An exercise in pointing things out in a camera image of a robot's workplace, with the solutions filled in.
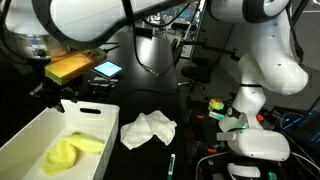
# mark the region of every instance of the green marker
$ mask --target green marker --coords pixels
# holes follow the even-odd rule
[[[175,160],[176,160],[176,155],[175,154],[171,154],[167,180],[172,180],[172,174],[173,174],[173,168],[174,168],[174,161]]]

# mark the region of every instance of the black table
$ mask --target black table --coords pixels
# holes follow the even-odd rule
[[[166,179],[171,153],[176,154],[173,179],[191,179],[173,66],[163,76],[155,77],[137,63],[132,34],[118,33],[109,42],[118,42],[120,48],[111,51],[108,59],[125,70],[120,73],[115,88],[97,89],[98,94],[104,95],[95,99],[120,106],[119,131],[105,179]],[[137,37],[137,49],[141,62],[157,72],[164,71],[173,62],[170,42],[166,39]],[[129,151],[120,142],[121,127],[133,122],[140,112],[147,114],[155,110],[160,110],[178,124],[175,138],[165,146],[154,136],[144,145]]]

